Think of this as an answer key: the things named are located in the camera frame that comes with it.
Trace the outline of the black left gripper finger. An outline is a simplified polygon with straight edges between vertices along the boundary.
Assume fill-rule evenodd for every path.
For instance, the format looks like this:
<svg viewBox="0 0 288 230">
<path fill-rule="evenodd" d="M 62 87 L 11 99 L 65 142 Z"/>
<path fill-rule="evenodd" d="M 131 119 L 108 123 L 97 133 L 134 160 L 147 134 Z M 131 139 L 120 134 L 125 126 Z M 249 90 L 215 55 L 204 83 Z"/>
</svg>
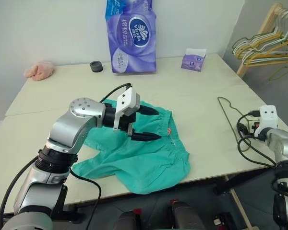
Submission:
<svg viewBox="0 0 288 230">
<path fill-rule="evenodd" d="M 152 107 L 140 105 L 139 113 L 142 115 L 159 115 L 159 111 Z"/>
<path fill-rule="evenodd" d="M 141 142 L 149 142 L 161 139 L 161 136 L 155 133 L 150 132 L 143 132 L 143 133 L 136 133 L 133 129 L 133 124 L 128 124 L 128 136 L 133 141 L 141 141 Z"/>
</svg>

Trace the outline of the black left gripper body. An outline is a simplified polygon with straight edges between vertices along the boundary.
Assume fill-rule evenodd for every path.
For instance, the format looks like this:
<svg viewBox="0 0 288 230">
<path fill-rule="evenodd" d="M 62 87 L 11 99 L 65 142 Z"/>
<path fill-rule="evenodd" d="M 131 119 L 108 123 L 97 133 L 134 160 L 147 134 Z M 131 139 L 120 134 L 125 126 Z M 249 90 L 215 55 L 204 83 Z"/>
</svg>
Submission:
<svg viewBox="0 0 288 230">
<path fill-rule="evenodd" d="M 123 115 L 119 120 L 118 129 L 126 132 L 128 136 L 132 136 L 134 132 L 133 123 L 136 121 L 136 113 L 140 112 L 141 107 L 130 116 Z"/>
</svg>

